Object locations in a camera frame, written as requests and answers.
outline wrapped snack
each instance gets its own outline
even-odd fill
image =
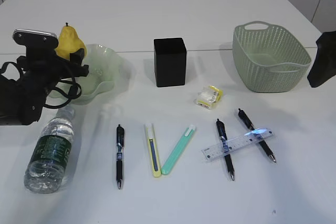
[[[215,86],[204,87],[196,99],[196,104],[211,110],[220,101],[222,95],[223,91]]]

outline pear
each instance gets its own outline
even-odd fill
[[[69,26],[68,23],[65,24],[58,38],[58,47],[55,49],[56,54],[59,57],[70,60],[70,53],[84,48],[84,56],[86,56],[86,47],[78,37],[76,30],[72,26]]]

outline water bottle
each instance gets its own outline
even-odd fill
[[[58,190],[74,139],[73,107],[67,105],[42,130],[24,177],[25,187],[38,194]]]

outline ruler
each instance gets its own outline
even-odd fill
[[[225,141],[224,144],[216,144],[202,150],[207,161],[213,161],[217,158],[224,157],[231,152],[244,148],[250,144],[259,143],[262,140],[273,137],[273,131],[269,128],[258,128],[242,136]]]

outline black pen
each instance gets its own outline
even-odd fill
[[[251,122],[251,120],[247,117],[247,115],[245,114],[244,110],[239,109],[238,112],[238,116],[239,118],[244,122],[244,124],[246,125],[246,127],[253,131],[255,128]],[[277,160],[275,159],[275,156],[272,152],[272,150],[268,147],[268,145],[266,144],[265,140],[262,140],[259,142],[261,148],[263,148],[264,152],[266,153],[266,155],[274,162],[276,163]]]
[[[121,189],[122,185],[122,160],[123,160],[123,148],[124,148],[124,134],[125,130],[120,124],[117,127],[117,184],[118,189]]]
[[[219,139],[223,143],[224,153],[228,152],[229,148],[226,144],[227,136],[226,136],[226,132],[225,132],[224,123],[221,122],[219,119],[217,119],[216,126],[217,126],[217,130],[218,130]],[[235,181],[235,170],[233,168],[231,155],[230,154],[225,155],[224,160],[225,160],[225,163],[226,163],[227,172],[230,174],[232,181]]]

